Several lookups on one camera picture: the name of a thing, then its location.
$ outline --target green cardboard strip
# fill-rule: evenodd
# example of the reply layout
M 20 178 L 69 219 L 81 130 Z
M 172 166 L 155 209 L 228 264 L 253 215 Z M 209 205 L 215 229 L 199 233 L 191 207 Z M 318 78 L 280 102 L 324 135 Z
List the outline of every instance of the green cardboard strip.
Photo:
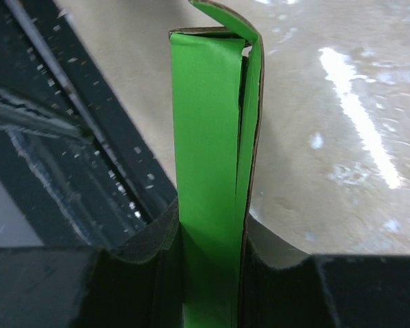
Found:
M 262 43 L 232 10 L 210 1 L 190 2 L 229 29 L 170 34 L 184 326 L 235 328 L 260 121 Z M 242 79 L 247 42 L 252 50 Z

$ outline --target beige surface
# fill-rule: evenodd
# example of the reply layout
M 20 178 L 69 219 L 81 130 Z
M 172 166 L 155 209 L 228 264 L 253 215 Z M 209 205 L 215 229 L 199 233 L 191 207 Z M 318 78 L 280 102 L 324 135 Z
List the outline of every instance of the beige surface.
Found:
M 174 180 L 167 32 L 185 0 L 57 0 Z M 251 212 L 310 252 L 410 253 L 410 0 L 225 0 L 262 33 Z

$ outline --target gray surface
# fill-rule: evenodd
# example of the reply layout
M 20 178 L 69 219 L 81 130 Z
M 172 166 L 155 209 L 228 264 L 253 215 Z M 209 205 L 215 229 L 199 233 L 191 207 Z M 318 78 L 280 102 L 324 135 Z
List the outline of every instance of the gray surface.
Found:
M 40 245 L 43 242 L 0 182 L 0 247 Z

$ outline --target floor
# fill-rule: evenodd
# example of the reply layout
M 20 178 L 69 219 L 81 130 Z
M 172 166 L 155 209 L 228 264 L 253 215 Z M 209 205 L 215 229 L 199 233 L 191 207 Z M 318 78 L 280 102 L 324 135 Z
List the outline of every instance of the floor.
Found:
M 410 0 L 221 0 L 261 32 L 252 215 L 310 253 L 410 254 Z M 170 51 L 187 0 L 57 0 L 175 182 Z

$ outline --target concrete floor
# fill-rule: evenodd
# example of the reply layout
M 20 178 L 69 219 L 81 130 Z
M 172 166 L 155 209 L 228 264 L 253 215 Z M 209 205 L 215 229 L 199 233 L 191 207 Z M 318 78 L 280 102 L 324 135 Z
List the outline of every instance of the concrete floor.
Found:
M 252 215 L 308 252 L 410 253 L 410 0 L 221 0 L 262 33 Z M 186 0 L 57 0 L 175 181 L 167 32 Z

